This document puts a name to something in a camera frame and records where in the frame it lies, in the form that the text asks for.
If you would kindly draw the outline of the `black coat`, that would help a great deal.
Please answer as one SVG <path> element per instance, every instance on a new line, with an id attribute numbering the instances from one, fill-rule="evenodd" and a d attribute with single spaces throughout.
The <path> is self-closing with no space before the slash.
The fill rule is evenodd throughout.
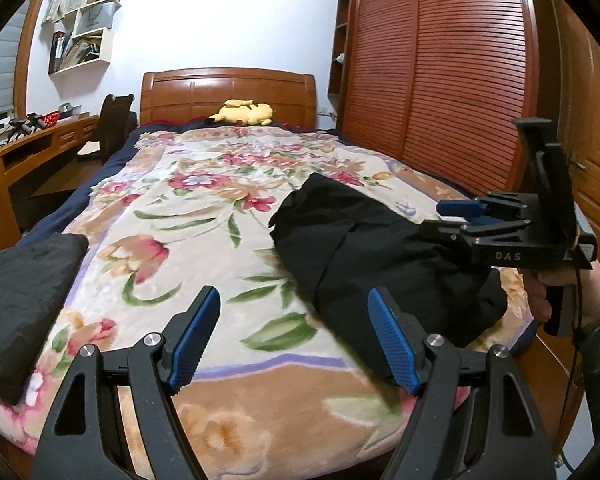
<path id="1" fill-rule="evenodd" d="M 377 378 L 396 383 L 368 316 L 385 287 L 429 333 L 465 348 L 507 311 L 498 270 L 428 242 L 418 226 L 334 179 L 311 174 L 270 220 L 279 260 L 322 322 Z"/>

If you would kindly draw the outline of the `floral bed blanket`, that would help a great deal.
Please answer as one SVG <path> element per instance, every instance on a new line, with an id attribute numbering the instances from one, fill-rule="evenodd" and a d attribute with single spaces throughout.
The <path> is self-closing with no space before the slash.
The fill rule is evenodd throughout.
<path id="1" fill-rule="evenodd" d="M 212 285 L 219 323 L 174 400 L 211 478 L 305 479 L 394 448 L 414 400 L 373 378 L 298 296 L 268 222 L 311 174 L 411 222 L 434 218 L 437 202 L 456 192 L 323 131 L 160 130 L 135 148 L 70 223 L 90 249 L 21 400 L 0 400 L 0 435 L 32 454 L 79 348 L 130 346 Z"/>

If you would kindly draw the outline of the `red louvered wardrobe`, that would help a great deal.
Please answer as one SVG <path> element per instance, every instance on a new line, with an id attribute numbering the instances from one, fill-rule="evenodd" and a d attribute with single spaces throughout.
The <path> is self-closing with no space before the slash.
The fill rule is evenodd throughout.
<path id="1" fill-rule="evenodd" d="M 533 0 L 339 0 L 328 96 L 351 142 L 476 194 L 515 191 L 540 105 Z"/>

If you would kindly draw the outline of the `wooden door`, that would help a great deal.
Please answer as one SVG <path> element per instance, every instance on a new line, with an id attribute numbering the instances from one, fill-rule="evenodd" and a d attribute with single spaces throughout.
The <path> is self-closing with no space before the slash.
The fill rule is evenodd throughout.
<path id="1" fill-rule="evenodd" d="M 574 199 L 592 226 L 600 262 L 600 46 L 565 0 L 553 0 L 562 94 L 558 136 L 570 162 Z"/>

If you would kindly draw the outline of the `folded black garment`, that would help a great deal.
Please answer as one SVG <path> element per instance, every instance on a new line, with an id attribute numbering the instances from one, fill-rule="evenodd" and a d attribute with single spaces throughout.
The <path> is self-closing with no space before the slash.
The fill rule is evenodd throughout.
<path id="1" fill-rule="evenodd" d="M 0 252 L 0 399 L 16 404 L 87 253 L 83 235 Z"/>

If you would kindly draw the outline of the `dark wooden chair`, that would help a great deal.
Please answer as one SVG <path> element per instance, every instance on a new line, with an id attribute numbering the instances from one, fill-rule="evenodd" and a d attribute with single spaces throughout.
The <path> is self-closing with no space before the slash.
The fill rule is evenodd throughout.
<path id="1" fill-rule="evenodd" d="M 108 94 L 102 103 L 94 140 L 99 140 L 100 161 L 103 165 L 115 152 L 123 148 L 129 133 L 136 128 L 136 114 L 131 110 L 133 101 L 132 94 Z"/>

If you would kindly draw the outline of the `wooden desk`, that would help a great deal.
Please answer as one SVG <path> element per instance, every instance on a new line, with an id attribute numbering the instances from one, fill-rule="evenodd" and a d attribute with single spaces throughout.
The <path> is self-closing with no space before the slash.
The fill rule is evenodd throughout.
<path id="1" fill-rule="evenodd" d="M 0 250 L 14 246 L 21 237 L 9 189 L 46 162 L 80 148 L 97 122 L 97 115 L 82 114 L 0 148 Z"/>

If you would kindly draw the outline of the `yellow plush toy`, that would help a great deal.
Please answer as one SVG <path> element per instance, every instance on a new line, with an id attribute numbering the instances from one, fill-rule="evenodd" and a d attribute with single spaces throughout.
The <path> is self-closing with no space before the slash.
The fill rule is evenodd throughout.
<path id="1" fill-rule="evenodd" d="M 267 126 L 272 124 L 273 114 L 272 106 L 266 103 L 227 100 L 217 113 L 209 116 L 204 122 L 207 125 L 224 122 L 238 126 Z"/>

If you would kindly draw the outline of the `wooden headboard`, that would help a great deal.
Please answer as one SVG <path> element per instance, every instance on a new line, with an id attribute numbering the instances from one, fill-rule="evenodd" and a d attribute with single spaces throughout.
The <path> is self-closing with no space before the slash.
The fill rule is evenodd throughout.
<path id="1" fill-rule="evenodd" d="M 217 113 L 227 100 L 265 102 L 272 106 L 276 124 L 304 130 L 317 124 L 312 75 L 242 67 L 146 73 L 140 92 L 140 124 L 183 125 Z"/>

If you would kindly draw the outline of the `window roller blind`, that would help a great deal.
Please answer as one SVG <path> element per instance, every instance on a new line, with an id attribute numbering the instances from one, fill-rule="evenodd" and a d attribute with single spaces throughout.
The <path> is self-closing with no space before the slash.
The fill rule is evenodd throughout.
<path id="1" fill-rule="evenodd" d="M 16 59 L 29 6 L 30 0 L 26 0 L 0 32 L 0 115 L 2 116 L 14 109 L 12 92 L 14 92 Z"/>

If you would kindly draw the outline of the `white wall shelf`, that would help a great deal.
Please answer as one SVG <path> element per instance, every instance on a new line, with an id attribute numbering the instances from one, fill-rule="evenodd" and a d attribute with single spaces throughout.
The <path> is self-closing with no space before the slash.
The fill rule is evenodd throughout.
<path id="1" fill-rule="evenodd" d="M 50 0 L 42 27 L 50 33 L 48 74 L 105 66 L 114 46 L 114 17 L 121 0 Z"/>

